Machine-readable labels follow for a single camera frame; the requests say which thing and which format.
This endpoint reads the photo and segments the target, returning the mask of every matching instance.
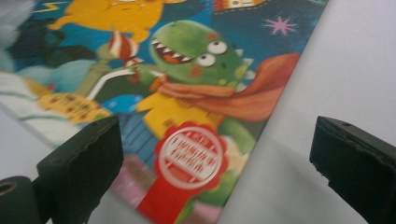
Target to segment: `star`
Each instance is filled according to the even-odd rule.
[[[296,26],[296,24],[289,24],[290,19],[287,19],[285,21],[282,20],[282,17],[278,17],[277,21],[270,21],[266,20],[268,23],[264,26],[272,27],[274,28],[274,31],[272,32],[273,35],[275,35],[278,31],[282,32],[283,35],[288,35],[288,31],[295,32],[296,30],[291,28]]]

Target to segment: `award sticker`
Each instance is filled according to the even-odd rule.
[[[228,165],[222,138],[191,122],[169,129],[155,153],[158,178],[137,209],[157,223],[173,223],[190,198],[219,183]]]
[[[205,127],[181,128],[159,144],[159,172],[179,189],[206,186],[218,176],[225,163],[223,145],[222,140]]]

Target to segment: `children's book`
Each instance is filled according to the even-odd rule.
[[[118,116],[111,189],[153,222],[216,223],[327,2],[20,4],[0,15],[0,104],[54,149]]]

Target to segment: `illustrated cover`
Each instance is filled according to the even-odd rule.
[[[118,116],[111,189],[153,222],[216,223],[326,4],[25,1],[0,15],[0,104],[54,149]]]

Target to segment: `white surface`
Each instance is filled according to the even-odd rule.
[[[393,0],[330,0],[219,223],[365,223],[308,161],[317,116],[396,146]],[[35,177],[48,151],[0,113],[0,179]],[[147,223],[108,193],[92,224]]]

